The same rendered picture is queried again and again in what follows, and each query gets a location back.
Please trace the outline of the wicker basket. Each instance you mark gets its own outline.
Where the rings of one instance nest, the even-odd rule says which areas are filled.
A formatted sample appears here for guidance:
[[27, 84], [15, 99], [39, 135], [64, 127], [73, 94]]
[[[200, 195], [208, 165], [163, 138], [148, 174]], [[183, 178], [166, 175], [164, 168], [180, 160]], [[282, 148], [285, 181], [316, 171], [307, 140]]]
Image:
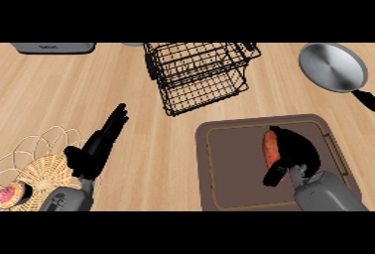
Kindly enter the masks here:
[[0, 211], [42, 211], [45, 200], [56, 188], [81, 188], [83, 178], [73, 176], [64, 149], [67, 146], [81, 148], [84, 142], [80, 130], [62, 126], [21, 139], [12, 152], [0, 157], [0, 164], [6, 162], [6, 168], [0, 169], [0, 190], [11, 183], [22, 183], [25, 191], [17, 205], [0, 207]]

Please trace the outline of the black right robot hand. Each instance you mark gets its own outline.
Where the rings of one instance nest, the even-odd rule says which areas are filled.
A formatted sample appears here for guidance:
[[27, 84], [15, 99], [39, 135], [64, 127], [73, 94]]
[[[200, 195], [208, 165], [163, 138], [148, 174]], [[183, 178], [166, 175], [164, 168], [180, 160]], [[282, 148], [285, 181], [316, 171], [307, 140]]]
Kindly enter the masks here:
[[306, 165], [304, 176], [310, 178], [319, 170], [321, 159], [312, 142], [300, 134], [279, 126], [272, 126], [269, 130], [278, 135], [281, 159], [268, 168], [265, 185], [275, 188], [294, 166]]

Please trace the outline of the pink glazed donut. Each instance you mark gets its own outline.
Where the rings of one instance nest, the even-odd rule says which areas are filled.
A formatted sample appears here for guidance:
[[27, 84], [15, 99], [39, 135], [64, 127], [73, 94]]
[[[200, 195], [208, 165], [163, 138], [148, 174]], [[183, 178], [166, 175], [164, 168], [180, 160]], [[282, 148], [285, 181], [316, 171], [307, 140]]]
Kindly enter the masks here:
[[0, 190], [0, 207], [11, 208], [21, 201], [24, 196], [24, 184], [11, 183], [5, 189]]

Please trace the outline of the orange sweet potato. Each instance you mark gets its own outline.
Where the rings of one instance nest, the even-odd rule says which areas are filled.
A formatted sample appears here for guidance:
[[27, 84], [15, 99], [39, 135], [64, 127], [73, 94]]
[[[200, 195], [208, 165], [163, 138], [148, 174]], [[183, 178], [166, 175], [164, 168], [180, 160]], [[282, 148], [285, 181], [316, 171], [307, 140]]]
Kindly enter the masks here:
[[270, 168], [273, 163], [281, 159], [278, 135], [273, 130], [269, 130], [265, 134], [263, 152], [266, 158], [266, 165], [268, 168]]

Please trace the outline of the grey frying pan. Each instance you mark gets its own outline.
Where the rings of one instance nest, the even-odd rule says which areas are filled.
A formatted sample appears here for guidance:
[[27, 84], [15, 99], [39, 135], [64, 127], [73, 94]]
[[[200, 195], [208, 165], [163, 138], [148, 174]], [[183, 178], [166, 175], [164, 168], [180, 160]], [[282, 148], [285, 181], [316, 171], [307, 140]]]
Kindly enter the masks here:
[[362, 58], [337, 43], [307, 43], [299, 53], [299, 67], [307, 79], [324, 89], [352, 93], [375, 112], [375, 95], [362, 90], [368, 67]]

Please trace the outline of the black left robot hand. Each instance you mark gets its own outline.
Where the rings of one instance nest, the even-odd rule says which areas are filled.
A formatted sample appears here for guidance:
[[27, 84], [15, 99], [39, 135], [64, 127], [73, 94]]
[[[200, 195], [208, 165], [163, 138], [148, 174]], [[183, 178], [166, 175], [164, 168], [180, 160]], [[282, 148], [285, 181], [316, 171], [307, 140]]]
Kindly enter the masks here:
[[123, 126], [129, 120], [126, 104], [120, 103], [99, 130], [96, 130], [81, 148], [68, 146], [65, 155], [73, 176], [95, 180], [104, 169], [112, 144], [118, 138]]

